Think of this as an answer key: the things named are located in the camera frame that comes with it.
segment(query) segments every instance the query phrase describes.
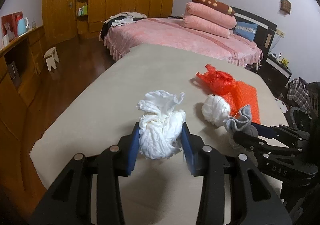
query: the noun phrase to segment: blue pillow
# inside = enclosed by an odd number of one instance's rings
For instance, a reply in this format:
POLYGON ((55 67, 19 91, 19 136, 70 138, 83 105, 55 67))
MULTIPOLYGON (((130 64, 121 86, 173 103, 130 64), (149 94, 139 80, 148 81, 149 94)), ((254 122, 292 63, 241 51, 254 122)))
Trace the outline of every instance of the blue pillow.
POLYGON ((258 24, 251 24, 239 21, 233 31, 234 34, 242 36, 250 41, 254 40, 254 36, 257 32, 258 24))

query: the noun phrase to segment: wall socket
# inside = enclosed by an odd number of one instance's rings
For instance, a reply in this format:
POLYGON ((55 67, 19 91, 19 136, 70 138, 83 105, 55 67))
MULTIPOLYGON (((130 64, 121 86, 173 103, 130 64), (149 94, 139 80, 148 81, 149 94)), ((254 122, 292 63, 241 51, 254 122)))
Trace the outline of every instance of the wall socket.
POLYGON ((282 38, 284 37, 285 33, 282 32, 280 29, 276 29, 276 34, 281 36, 282 38))

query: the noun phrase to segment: beige table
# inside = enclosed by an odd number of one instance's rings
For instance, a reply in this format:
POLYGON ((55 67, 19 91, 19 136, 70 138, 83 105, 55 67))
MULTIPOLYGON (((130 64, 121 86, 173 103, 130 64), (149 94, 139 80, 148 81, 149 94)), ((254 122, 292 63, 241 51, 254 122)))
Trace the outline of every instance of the beige table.
MULTIPOLYGON (((207 94, 192 82, 197 72, 206 71, 207 63, 257 88, 262 124, 287 124, 259 75, 190 51, 140 45, 81 93, 35 144, 30 156, 44 186, 50 186, 76 153, 100 154, 117 144, 121 136, 130 134, 143 113, 137 109, 137 102, 145 93, 158 89, 173 94, 185 92, 177 109, 185 110, 190 132, 220 153, 236 156, 238 152, 230 147, 225 128, 215 129, 201 114, 207 94)), ((281 143, 275 140, 272 145, 281 143)), ((159 161, 138 156, 132 175, 119 180, 126 224, 195 224, 202 178, 190 175, 182 153, 159 161)), ((270 181, 279 192, 281 183, 270 181)), ((225 221, 229 210, 226 200, 225 221)))

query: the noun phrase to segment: wooden floor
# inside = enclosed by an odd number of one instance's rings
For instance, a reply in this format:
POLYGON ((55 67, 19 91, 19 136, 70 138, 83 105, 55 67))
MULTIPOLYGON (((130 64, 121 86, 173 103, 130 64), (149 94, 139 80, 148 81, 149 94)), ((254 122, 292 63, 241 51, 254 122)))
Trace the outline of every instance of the wooden floor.
POLYGON ((34 143, 85 88, 113 63, 98 38, 71 40, 57 45, 57 69, 41 72, 41 86, 31 103, 24 126, 21 169, 25 193, 6 192, 21 215, 28 219, 45 193, 29 157, 34 143))

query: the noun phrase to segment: blue kettle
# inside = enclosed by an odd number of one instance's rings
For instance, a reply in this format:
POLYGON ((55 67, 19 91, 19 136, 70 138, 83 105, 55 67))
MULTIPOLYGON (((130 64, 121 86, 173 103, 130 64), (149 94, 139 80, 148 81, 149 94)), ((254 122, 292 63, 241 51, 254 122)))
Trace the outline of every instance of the blue kettle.
POLYGON ((27 18, 22 18, 18 21, 18 36, 27 32, 27 27, 29 26, 29 20, 27 18))

